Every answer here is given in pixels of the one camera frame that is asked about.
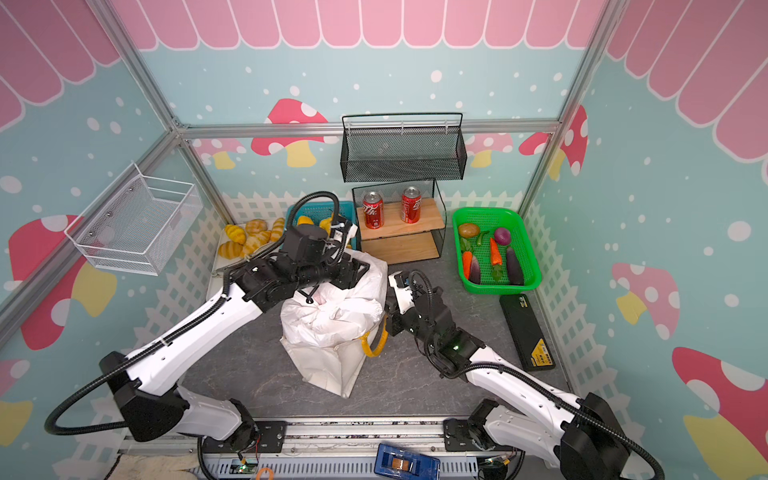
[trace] soda can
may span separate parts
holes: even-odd
[[[400,218],[406,223],[416,223],[421,216],[422,193],[416,187],[408,187],[402,192]]]
[[[363,196],[362,211],[369,229],[375,230],[384,224],[384,200],[377,192],[368,192]]]

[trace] can lid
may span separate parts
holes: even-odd
[[[375,204],[382,199],[382,196],[378,192],[368,192],[362,199],[368,204]]]
[[[421,197],[422,192],[416,187],[408,187],[402,194],[408,198],[419,198]]]

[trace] dark gray tabletop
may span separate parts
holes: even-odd
[[[445,291],[443,300],[457,326],[482,339],[507,361],[520,365],[496,295],[473,295],[464,290],[456,267],[455,245],[445,242],[436,260],[400,263],[389,272],[418,268],[433,286]],[[533,292],[528,299],[554,348]],[[489,392],[460,379],[440,379],[427,358],[416,351],[413,337],[390,337],[377,358],[366,359],[348,399],[302,381],[280,344],[280,306],[227,337],[189,369],[182,384],[216,399],[240,400],[256,417],[470,415]],[[568,390],[561,367],[535,376]]]

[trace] wooden board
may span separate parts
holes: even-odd
[[[357,218],[361,223],[359,226],[360,238],[364,241],[445,228],[445,222],[434,198],[422,198],[422,216],[416,223],[406,223],[400,220],[401,211],[401,203],[384,204],[384,224],[380,228],[371,230],[366,227],[366,216],[362,212],[362,207],[359,207],[357,209]]]
[[[440,257],[430,232],[364,240],[361,245],[363,252],[370,253],[390,265]]]

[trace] yellow label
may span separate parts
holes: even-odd
[[[544,344],[544,339],[540,339],[536,344],[536,348],[533,349],[533,353],[531,353],[531,361],[535,366],[554,365],[554,363],[552,363],[552,358],[549,356],[549,350]]]

